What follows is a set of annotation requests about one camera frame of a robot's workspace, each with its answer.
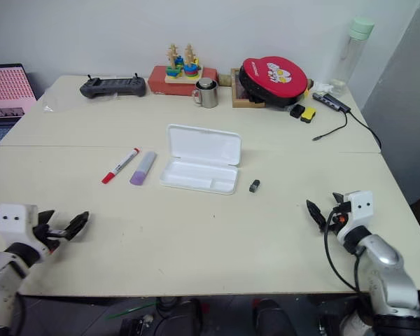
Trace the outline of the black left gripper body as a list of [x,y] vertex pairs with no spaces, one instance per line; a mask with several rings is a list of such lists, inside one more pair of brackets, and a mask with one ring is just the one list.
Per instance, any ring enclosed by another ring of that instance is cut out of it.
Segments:
[[34,227],[34,236],[48,248],[55,251],[60,246],[60,239],[65,238],[64,230],[52,230],[48,224],[37,225]]

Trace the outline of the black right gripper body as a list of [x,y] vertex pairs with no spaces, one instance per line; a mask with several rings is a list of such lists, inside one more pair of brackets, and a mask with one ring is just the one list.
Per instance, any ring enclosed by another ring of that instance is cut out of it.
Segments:
[[325,231],[340,231],[349,221],[349,204],[341,204],[336,206],[326,221]]

